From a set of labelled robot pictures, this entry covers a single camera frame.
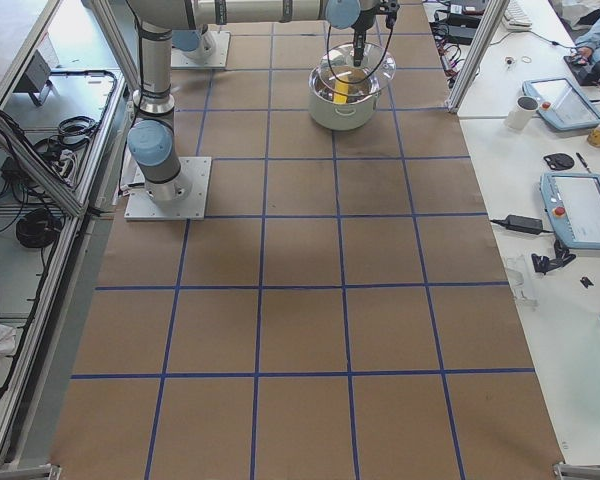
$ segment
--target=black marker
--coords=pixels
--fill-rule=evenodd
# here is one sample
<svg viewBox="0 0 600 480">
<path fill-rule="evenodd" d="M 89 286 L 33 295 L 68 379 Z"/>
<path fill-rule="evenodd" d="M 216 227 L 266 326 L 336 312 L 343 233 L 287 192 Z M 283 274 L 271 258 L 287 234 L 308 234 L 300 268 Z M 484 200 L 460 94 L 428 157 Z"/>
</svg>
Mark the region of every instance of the black marker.
<svg viewBox="0 0 600 480">
<path fill-rule="evenodd" d="M 589 168 L 589 165 L 587 165 L 587 162 L 584 161 L 584 158 L 582 158 L 582 155 L 576 152 L 576 157 L 578 157 L 578 160 L 580 160 L 580 163 L 587 170 L 587 172 L 591 173 L 591 169 Z"/>
</svg>

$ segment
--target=keyboard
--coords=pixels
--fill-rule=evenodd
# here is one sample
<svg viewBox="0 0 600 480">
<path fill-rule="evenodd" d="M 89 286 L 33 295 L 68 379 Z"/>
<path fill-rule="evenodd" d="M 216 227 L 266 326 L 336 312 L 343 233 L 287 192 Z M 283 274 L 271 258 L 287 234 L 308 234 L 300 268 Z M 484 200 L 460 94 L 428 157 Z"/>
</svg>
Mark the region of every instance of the keyboard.
<svg viewBox="0 0 600 480">
<path fill-rule="evenodd" d="M 517 0 L 509 0 L 509 5 L 502 16 L 502 24 L 507 30 L 524 32 L 531 30 L 532 22 Z"/>
</svg>

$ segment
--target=metal mounting plate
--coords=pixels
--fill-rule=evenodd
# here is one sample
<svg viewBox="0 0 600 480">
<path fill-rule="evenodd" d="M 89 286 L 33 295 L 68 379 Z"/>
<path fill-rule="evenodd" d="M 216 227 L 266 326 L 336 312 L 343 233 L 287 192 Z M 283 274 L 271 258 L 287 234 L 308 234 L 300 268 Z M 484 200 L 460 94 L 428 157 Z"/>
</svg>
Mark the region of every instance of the metal mounting plate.
<svg viewBox="0 0 600 480">
<path fill-rule="evenodd" d="M 198 63 L 189 57 L 186 57 L 181 50 L 171 49 L 171 68 L 173 69 L 209 69 L 209 68 L 227 68 L 227 58 L 229 56 L 229 41 L 231 33 L 229 32 L 209 32 L 215 37 L 216 51 L 213 52 L 204 63 Z"/>
<path fill-rule="evenodd" d="M 180 157 L 183 172 L 191 179 L 191 193 L 187 197 L 173 201 L 156 203 L 144 189 L 133 188 L 124 217 L 127 220 L 202 220 L 207 205 L 207 190 L 211 173 L 211 157 Z M 135 183 L 144 183 L 140 169 Z"/>
</svg>

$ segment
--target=tiled surface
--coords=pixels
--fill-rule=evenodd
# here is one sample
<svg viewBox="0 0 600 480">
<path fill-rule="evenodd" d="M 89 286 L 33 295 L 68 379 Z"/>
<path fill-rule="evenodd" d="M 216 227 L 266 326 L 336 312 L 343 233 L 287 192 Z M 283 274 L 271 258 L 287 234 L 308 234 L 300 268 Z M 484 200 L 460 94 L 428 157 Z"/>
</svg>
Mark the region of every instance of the tiled surface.
<svg viewBox="0 0 600 480">
<path fill-rule="evenodd" d="M 355 131 L 306 110 L 321 22 L 223 27 L 227 71 L 176 72 L 178 150 L 214 158 L 207 218 L 116 216 L 52 458 L 67 478 L 553 478 L 422 6 L 400 16 L 400 70 Z"/>
</svg>

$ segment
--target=paper cup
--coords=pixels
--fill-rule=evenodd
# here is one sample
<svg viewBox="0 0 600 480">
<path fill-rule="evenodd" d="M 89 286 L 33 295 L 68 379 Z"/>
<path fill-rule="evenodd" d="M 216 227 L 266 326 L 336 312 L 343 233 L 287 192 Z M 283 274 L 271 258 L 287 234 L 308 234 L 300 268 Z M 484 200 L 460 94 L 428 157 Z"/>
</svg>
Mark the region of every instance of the paper cup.
<svg viewBox="0 0 600 480">
<path fill-rule="evenodd" d="M 515 106 L 504 119 L 504 124 L 513 130 L 522 130 L 538 109 L 538 101 L 533 97 L 519 97 Z"/>
</svg>

